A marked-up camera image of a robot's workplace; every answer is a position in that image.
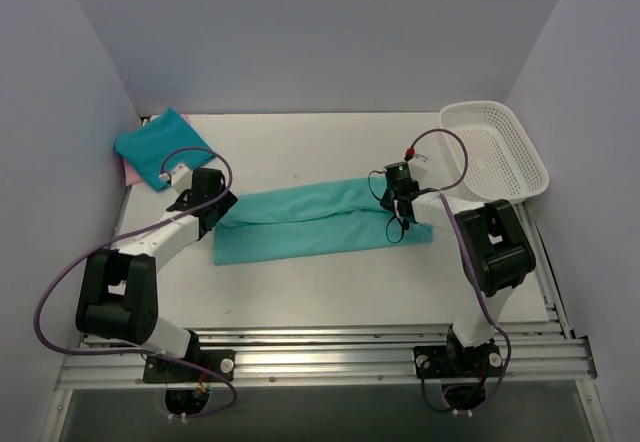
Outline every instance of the perforated basket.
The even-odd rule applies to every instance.
[[[549,186],[549,173],[507,106],[492,101],[452,104],[440,111],[440,126],[452,130],[469,152],[469,171],[461,184],[469,200],[506,199],[512,203],[538,195]],[[464,166],[462,150],[452,137],[440,137],[456,174]]]

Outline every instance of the teal cloth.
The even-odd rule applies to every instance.
[[[180,114],[171,108],[139,129],[118,135],[114,144],[116,152],[156,192],[169,186],[159,177],[164,159],[174,150],[190,146],[209,147]],[[200,150],[185,151],[171,157],[165,168],[172,170],[180,162],[184,162],[193,170],[212,158],[211,154]]]
[[[376,194],[385,181],[372,178]],[[341,180],[242,195],[215,229],[215,265],[241,264],[309,255],[430,242],[431,226],[413,225],[398,244],[387,240],[391,214],[383,210],[367,179]],[[397,240],[397,222],[389,237]]]

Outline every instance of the purple cable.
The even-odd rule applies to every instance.
[[[96,245],[95,247],[83,252],[82,254],[80,254],[78,257],[76,257],[75,259],[73,259],[69,265],[67,265],[64,269],[62,269],[62,271],[53,279],[53,281],[51,282],[51,284],[49,284],[49,286],[45,289],[44,293],[42,294],[42,297],[40,297],[40,300],[38,301],[38,305],[36,306],[35,312],[33,314],[33,330],[36,334],[37,339],[40,341],[40,343],[42,345],[44,345],[46,348],[48,348],[49,350],[52,350],[54,352],[57,352],[59,354],[64,354],[64,355],[122,355],[122,354],[145,354],[145,355],[155,355],[153,352],[150,352],[148,350],[145,349],[136,349],[136,348],[131,348],[131,349],[106,349],[106,350],[94,350],[94,349],[70,349],[67,347],[60,347],[58,345],[55,345],[53,342],[51,342],[49,339],[47,339],[47,337],[44,335],[44,332],[42,331],[42,325],[41,325],[41,317],[42,317],[42,310],[44,308],[44,305],[46,304],[47,300],[49,299],[49,297],[51,296],[51,294],[53,293],[53,291],[55,290],[55,288],[58,286],[58,284],[60,284],[60,282],[62,282],[62,280],[67,276],[67,274],[69,274],[69,272],[71,272],[75,267],[77,267],[83,260],[87,259],[88,257],[90,257],[93,253],[95,253],[96,251],[102,249],[103,247],[109,247],[112,244],[115,244],[116,242],[119,242],[121,240],[124,239],[128,239],[130,237],[135,237],[137,235],[140,234],[144,234],[146,232],[150,232],[152,230],[156,230],[159,229],[160,227],[164,227],[165,225],[168,225],[172,222],[174,222],[175,220],[181,219],[182,217],[186,217],[187,215],[191,215],[194,212],[204,209],[210,205],[215,204],[216,202],[218,202],[219,200],[221,200],[224,196],[226,196],[229,193],[229,190],[231,188],[231,183],[233,182],[233,173],[231,171],[231,166],[229,165],[229,162],[227,162],[227,159],[225,159],[224,157],[222,157],[220,154],[215,153],[213,150],[209,149],[208,147],[183,147],[181,149],[177,149],[174,150],[173,152],[171,152],[162,162],[161,165],[161,173],[164,173],[164,167],[166,165],[167,160],[169,160],[169,158],[173,157],[174,155],[180,153],[180,152],[184,152],[187,150],[200,150],[203,152],[207,152],[211,155],[213,155],[214,157],[218,157],[218,159],[220,159],[220,161],[224,164],[225,168],[227,169],[227,172],[229,173],[229,183],[228,185],[225,187],[225,189],[220,193],[220,195],[218,195],[217,197],[214,197],[211,200],[208,200],[207,202],[204,202],[200,205],[197,205],[189,210],[186,210],[184,212],[181,212],[180,214],[176,215],[175,217],[171,218],[171,219],[165,219],[162,220],[160,222],[156,222],[155,224],[149,225],[147,227],[143,227],[142,229],[137,229],[137,230],[133,230],[131,232],[127,232],[124,234],[120,234],[117,235],[115,237],[112,237],[111,239]],[[224,405],[221,405],[219,407],[215,407],[211,410],[208,411],[203,411],[200,412],[199,414],[194,414],[189,416],[189,418],[192,417],[205,417],[207,415],[213,415],[215,413],[218,413],[222,410],[225,410],[229,407],[231,407],[233,404],[235,404],[236,400],[238,399],[238,393],[235,389],[235,387],[226,379],[224,379],[223,377],[219,376],[218,374],[216,374],[215,372],[212,372],[208,369],[205,369],[204,367],[200,367],[199,365],[196,364],[192,364],[191,362],[187,362],[186,360],[182,360],[182,359],[178,359],[178,358],[174,358],[174,357],[169,357],[166,355],[157,355],[158,358],[164,359],[164,360],[168,360],[171,362],[175,362],[177,364],[181,364],[185,367],[189,367],[191,369],[194,370],[198,370],[206,375],[208,375],[209,377],[212,377],[222,383],[224,383],[227,387],[229,387],[229,390],[231,390],[231,393],[233,395],[232,400]]]
[[[438,189],[438,191],[439,191],[440,199],[442,200],[442,205],[444,206],[444,210],[447,213],[447,217],[449,217],[449,221],[451,222],[451,226],[453,227],[453,232],[456,235],[456,239],[458,240],[458,245],[460,246],[460,253],[462,254],[464,263],[467,265],[467,267],[469,267],[469,271],[471,274],[471,277],[470,277],[471,286],[473,287],[473,291],[475,292],[476,298],[478,299],[478,304],[480,304],[480,310],[482,310],[482,315],[484,315],[484,318],[486,319],[486,321],[494,329],[498,331],[498,333],[502,336],[502,338],[504,338],[505,344],[507,345],[507,356],[505,357],[504,364],[502,365],[502,372],[500,373],[498,380],[496,381],[495,385],[493,386],[493,389],[491,390],[487,398],[473,409],[473,410],[478,410],[479,408],[484,406],[487,402],[489,402],[489,400],[496,394],[496,392],[498,392],[498,389],[502,385],[502,381],[507,375],[507,368],[509,367],[509,363],[511,362],[511,353],[512,353],[511,339],[509,339],[509,336],[504,331],[504,329],[500,327],[500,325],[498,325],[495,320],[493,320],[493,317],[489,313],[489,309],[487,308],[487,305],[484,299],[482,298],[482,290],[480,289],[480,284],[478,283],[478,277],[473,268],[473,265],[471,265],[471,256],[469,255],[469,249],[467,249],[464,243],[464,239],[462,238],[462,232],[460,231],[460,227],[458,226],[458,223],[456,222],[456,219],[453,216],[453,212],[451,211],[451,206],[449,205],[447,198],[442,192],[443,190],[453,189],[454,187],[460,185],[463,179],[465,178],[465,176],[467,175],[467,171],[469,170],[469,152],[467,151],[467,147],[464,145],[464,142],[462,141],[460,136],[458,136],[458,134],[456,134],[455,132],[452,132],[448,129],[436,128],[436,129],[427,130],[426,132],[423,132],[422,134],[420,134],[418,137],[416,137],[416,139],[413,141],[413,143],[409,148],[415,149],[415,145],[423,137],[426,137],[427,135],[433,134],[436,132],[441,132],[443,134],[450,135],[451,137],[456,139],[456,141],[460,145],[460,148],[462,149],[462,154],[464,155],[464,167],[462,169],[462,173],[460,174],[460,177],[458,177],[458,180],[456,180],[454,183],[447,185],[445,187],[442,187],[441,189]],[[445,402],[447,400],[447,393],[449,393],[451,390],[454,390],[457,387],[463,387],[468,385],[472,385],[472,384],[456,384],[456,385],[450,385],[449,387],[447,387],[442,393],[442,396]]]
[[[427,130],[426,132],[423,132],[418,137],[416,137],[416,140],[413,141],[413,143],[409,146],[409,148],[415,150],[416,144],[420,142],[420,140],[422,140],[423,137],[426,137],[429,134],[434,134],[436,132],[441,132],[443,134],[450,135],[451,137],[456,139],[456,142],[458,142],[458,145],[460,145],[460,148],[462,149],[462,155],[464,155],[464,167],[462,168],[462,172],[460,173],[460,177],[458,177],[458,180],[456,180],[453,184],[447,185],[438,190],[453,189],[454,187],[462,183],[462,180],[466,177],[467,171],[469,170],[469,152],[467,151],[467,147],[464,145],[464,142],[462,141],[462,139],[458,134],[448,129],[442,129],[442,128],[430,129],[430,130]]]

